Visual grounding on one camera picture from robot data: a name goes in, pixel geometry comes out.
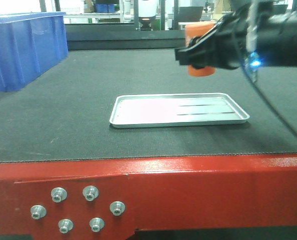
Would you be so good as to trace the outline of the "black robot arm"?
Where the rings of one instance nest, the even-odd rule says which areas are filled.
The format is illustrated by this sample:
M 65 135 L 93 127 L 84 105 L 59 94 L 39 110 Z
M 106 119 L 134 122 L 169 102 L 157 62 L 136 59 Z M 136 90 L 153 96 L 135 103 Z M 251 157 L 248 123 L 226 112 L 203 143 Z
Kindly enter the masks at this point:
M 251 1 L 232 0 L 224 15 L 203 36 L 175 50 L 180 65 L 235 70 L 247 54 L 247 17 Z M 297 67 L 297 12 L 274 14 L 273 1 L 262 0 L 256 13 L 256 52 L 263 67 Z

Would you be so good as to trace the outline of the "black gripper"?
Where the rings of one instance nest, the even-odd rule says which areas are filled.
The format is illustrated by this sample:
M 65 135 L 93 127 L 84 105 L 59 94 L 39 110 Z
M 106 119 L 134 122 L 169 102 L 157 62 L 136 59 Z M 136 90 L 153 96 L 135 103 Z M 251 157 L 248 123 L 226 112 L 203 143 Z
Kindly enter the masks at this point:
M 240 9 L 214 25 L 186 25 L 185 46 L 175 49 L 175 60 L 195 69 L 240 68 L 246 54 L 247 13 Z

